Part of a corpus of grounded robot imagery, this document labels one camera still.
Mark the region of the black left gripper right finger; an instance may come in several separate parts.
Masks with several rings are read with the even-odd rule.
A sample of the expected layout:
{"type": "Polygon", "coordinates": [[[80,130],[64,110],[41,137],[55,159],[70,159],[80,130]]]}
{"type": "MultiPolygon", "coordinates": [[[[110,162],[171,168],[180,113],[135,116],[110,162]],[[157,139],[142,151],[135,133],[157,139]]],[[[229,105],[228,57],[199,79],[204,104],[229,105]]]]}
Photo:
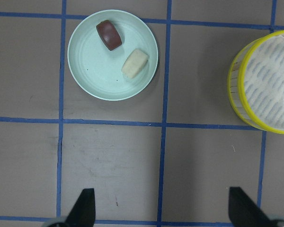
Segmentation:
{"type": "Polygon", "coordinates": [[[277,227],[240,188],[229,188],[228,215],[234,227],[277,227]]]}

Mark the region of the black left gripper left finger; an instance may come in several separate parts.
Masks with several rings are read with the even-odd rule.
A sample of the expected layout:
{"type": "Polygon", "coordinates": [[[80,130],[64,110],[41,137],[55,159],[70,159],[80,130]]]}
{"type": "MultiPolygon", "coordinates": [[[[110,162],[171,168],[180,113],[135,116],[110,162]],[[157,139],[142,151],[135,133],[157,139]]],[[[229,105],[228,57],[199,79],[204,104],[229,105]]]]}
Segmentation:
{"type": "Polygon", "coordinates": [[[68,214],[66,227],[93,227],[95,223],[95,192],[93,188],[83,189],[68,214]]]}

